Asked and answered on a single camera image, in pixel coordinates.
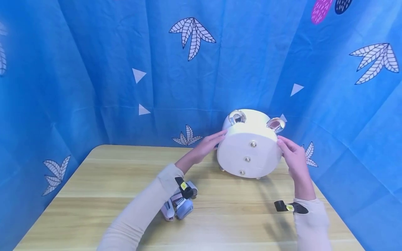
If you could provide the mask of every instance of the white triangle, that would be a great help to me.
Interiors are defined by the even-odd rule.
[[[138,84],[138,82],[145,76],[146,72],[133,68],[133,74],[134,74],[135,82]]]
[[[292,93],[290,94],[290,96],[292,97],[293,95],[298,93],[303,88],[304,88],[304,86],[301,86],[301,85],[298,85],[298,84],[293,84],[293,89],[292,89]]]
[[[148,111],[147,109],[145,109],[142,105],[138,104],[138,115],[144,115],[144,114],[148,114],[151,113],[150,111]]]
[[[281,120],[287,122],[287,119],[285,118],[285,115],[283,115],[283,113],[282,113],[282,115],[281,115]]]

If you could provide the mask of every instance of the yellow label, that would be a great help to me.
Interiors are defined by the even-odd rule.
[[[286,208],[287,208],[287,210],[289,210],[289,211],[291,211],[291,212],[294,212],[294,211],[295,211],[295,208],[294,208],[292,205],[287,204],[287,205],[286,205]]]
[[[186,190],[187,184],[186,184],[185,182],[183,182],[183,183],[180,185],[180,187],[181,187],[183,190]]]

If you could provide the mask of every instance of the beige sleeve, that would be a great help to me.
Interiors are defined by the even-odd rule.
[[[324,204],[319,200],[299,200],[294,202],[304,206],[307,214],[294,213],[298,251],[331,251],[328,238],[329,219]]]
[[[165,167],[113,221],[97,250],[136,250],[148,225],[177,190],[178,184],[174,178],[179,176],[183,177],[183,172],[174,164]]]

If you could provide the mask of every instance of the transparent robot ear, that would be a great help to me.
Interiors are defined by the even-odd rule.
[[[229,114],[229,122],[234,125],[236,123],[245,123],[246,115],[240,110],[234,110]]]
[[[285,125],[285,121],[283,121],[281,118],[273,118],[267,122],[267,127],[272,129],[276,134],[283,131]]]

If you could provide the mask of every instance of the wooden table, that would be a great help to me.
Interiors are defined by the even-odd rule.
[[[124,207],[168,164],[189,149],[103,145],[95,148],[33,225],[16,250],[95,250]],[[159,213],[147,229],[143,251],[296,250],[291,213],[274,201],[291,202],[293,181],[284,161],[260,180],[222,172],[215,153],[186,175],[198,188],[194,210],[183,221]],[[363,250],[334,209],[325,202],[334,250]]]

